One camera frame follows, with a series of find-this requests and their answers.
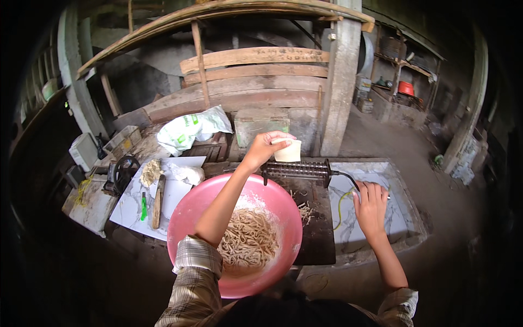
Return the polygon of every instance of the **green utility knife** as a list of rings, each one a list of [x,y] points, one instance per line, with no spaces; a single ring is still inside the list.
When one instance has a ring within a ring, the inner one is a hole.
[[[143,221],[147,217],[147,202],[145,201],[145,192],[142,192],[142,217],[140,218]]]

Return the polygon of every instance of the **wooden table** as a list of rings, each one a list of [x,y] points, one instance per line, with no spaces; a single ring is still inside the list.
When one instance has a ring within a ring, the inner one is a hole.
[[[203,165],[206,178],[231,173],[239,163],[206,163]],[[332,223],[331,202],[328,189],[322,181],[299,178],[271,178],[287,192],[292,190],[297,205],[309,201],[309,207],[314,209],[313,218],[307,225],[302,222],[303,239],[300,252],[294,265],[332,265],[336,263],[334,248],[334,231]]]

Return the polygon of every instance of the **hand crank wheel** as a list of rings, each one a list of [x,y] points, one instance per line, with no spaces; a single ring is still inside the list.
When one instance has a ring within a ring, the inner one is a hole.
[[[123,156],[118,160],[115,169],[112,171],[112,180],[115,181],[114,186],[118,195],[122,195],[126,190],[138,168],[140,168],[140,163],[132,155]]]

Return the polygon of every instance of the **rolling pin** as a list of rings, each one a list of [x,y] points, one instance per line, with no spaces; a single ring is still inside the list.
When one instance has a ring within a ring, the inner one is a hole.
[[[165,175],[160,175],[158,179],[158,188],[156,189],[156,196],[154,197],[153,207],[153,228],[160,227],[160,216],[162,215],[163,193],[165,188]]]

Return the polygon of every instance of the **white plastic bag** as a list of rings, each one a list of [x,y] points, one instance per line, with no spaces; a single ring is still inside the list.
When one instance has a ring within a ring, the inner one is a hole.
[[[168,163],[167,166],[177,181],[198,185],[205,180],[205,172],[200,167],[179,167],[174,163]]]
[[[168,122],[156,135],[158,143],[173,156],[180,156],[184,150],[197,141],[209,140],[214,133],[232,133],[231,122],[222,106],[212,107],[199,114],[185,115]]]

